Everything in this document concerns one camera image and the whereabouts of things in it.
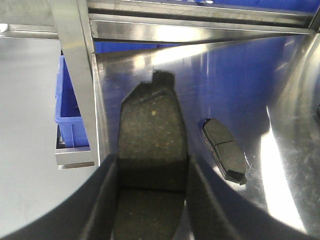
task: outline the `blue bin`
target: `blue bin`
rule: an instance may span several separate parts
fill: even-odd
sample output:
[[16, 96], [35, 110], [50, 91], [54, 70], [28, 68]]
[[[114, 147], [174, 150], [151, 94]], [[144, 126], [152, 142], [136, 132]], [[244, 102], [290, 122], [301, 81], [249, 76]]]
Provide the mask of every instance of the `blue bin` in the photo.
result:
[[60, 56], [59, 59], [55, 98], [55, 122], [59, 125], [65, 146], [67, 148], [89, 146], [64, 56]]

